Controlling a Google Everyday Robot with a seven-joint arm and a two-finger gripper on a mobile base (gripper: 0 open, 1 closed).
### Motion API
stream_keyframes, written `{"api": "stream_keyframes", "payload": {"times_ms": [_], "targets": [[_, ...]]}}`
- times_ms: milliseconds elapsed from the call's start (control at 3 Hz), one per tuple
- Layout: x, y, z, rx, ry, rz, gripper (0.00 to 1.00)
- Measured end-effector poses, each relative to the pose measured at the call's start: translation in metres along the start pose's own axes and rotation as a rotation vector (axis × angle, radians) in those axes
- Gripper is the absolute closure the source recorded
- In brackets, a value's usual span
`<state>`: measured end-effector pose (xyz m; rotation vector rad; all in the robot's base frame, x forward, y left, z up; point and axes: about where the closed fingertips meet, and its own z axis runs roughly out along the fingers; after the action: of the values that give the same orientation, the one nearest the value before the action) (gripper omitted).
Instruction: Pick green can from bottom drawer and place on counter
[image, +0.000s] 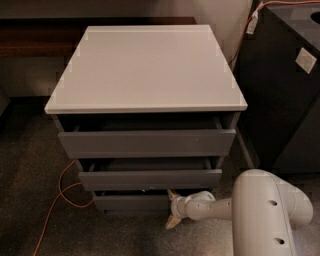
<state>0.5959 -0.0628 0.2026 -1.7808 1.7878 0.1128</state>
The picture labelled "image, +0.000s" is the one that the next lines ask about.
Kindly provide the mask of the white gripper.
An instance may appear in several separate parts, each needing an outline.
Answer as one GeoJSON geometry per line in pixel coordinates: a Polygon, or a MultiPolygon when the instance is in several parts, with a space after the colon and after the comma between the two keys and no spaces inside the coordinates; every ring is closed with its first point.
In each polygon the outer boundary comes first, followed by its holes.
{"type": "Polygon", "coordinates": [[[181,222],[181,219],[186,218],[187,214],[185,211],[185,197],[178,196],[173,189],[168,189],[167,193],[171,201],[172,215],[169,216],[165,228],[171,230],[181,222]]]}

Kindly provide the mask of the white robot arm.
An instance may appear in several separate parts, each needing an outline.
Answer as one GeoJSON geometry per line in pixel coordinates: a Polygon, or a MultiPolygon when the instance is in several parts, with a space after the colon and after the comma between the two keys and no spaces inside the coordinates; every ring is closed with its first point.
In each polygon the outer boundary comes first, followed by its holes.
{"type": "Polygon", "coordinates": [[[167,229],[185,218],[230,220],[234,256],[297,256],[293,231],[309,225],[314,213],[303,191],[260,169],[241,173],[227,199],[217,200],[208,191],[182,196],[170,190],[168,195],[167,229]]]}

